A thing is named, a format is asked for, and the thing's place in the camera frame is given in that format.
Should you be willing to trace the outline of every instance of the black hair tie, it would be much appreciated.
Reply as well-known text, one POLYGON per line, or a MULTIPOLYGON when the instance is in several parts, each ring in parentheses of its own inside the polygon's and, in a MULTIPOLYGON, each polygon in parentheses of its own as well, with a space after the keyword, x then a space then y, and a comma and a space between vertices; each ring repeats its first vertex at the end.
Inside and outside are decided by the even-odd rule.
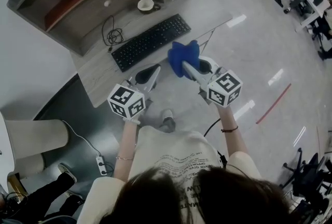
POLYGON ((223 133, 231 133, 231 132, 235 131, 237 128, 239 128, 239 126, 237 126, 236 128, 234 128, 232 130, 224 130, 224 129, 222 129, 222 132, 223 133))

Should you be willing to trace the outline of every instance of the blue sponge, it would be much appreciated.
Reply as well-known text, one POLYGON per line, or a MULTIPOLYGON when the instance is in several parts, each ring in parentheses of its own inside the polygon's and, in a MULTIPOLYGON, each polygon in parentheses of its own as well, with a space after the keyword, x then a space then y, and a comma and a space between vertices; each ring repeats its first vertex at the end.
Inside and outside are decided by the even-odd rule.
POLYGON ((194 68, 199 69, 199 45, 196 40, 192 40, 188 45, 177 43, 172 44, 172 49, 168 51, 168 62, 178 77, 187 77, 187 73, 182 68, 182 62, 186 61, 194 68))

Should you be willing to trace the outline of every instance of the white cup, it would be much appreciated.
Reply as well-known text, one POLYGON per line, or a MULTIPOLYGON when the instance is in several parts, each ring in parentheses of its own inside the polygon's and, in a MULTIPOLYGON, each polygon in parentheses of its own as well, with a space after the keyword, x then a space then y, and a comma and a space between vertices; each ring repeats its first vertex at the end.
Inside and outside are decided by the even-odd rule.
POLYGON ((160 5, 156 4, 153 0, 140 0, 137 8, 143 14, 150 14, 156 10, 160 10, 160 5))

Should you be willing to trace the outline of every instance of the black keyboard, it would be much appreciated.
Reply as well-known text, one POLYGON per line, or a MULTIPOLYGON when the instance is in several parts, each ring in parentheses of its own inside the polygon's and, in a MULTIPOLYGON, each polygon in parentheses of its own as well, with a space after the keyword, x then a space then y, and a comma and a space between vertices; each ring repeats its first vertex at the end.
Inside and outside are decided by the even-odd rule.
POLYGON ((112 52, 122 72, 127 71, 154 51, 172 42, 191 28, 176 14, 153 26, 112 52))

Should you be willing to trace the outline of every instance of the black pants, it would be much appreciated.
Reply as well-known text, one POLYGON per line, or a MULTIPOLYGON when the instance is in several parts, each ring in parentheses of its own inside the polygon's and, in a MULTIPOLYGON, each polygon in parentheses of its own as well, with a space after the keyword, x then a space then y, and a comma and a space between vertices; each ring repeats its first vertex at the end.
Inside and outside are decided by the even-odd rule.
POLYGON ((81 205, 81 199, 76 195, 67 198, 58 212, 47 216, 45 214, 51 203, 73 185, 74 180, 68 174, 62 173, 56 181, 45 185, 24 199, 21 209, 11 218, 24 224, 36 224, 55 216, 72 216, 81 205))
POLYGON ((327 23, 325 17, 317 18, 316 21, 318 23, 318 27, 315 27, 313 29, 313 33, 315 34, 323 33, 328 40, 332 39, 332 36, 329 34, 331 28, 327 23))
MULTIPOLYGON (((331 30, 329 24, 327 23, 325 17, 322 18, 317 18, 317 23, 318 23, 318 27, 314 27, 313 29, 313 33, 314 34, 320 34, 323 33, 324 36, 328 39, 331 40, 332 36, 329 34, 329 31, 331 30)), ((321 50, 322 53, 322 58, 323 59, 330 59, 332 58, 332 49, 325 51, 324 49, 321 50)))

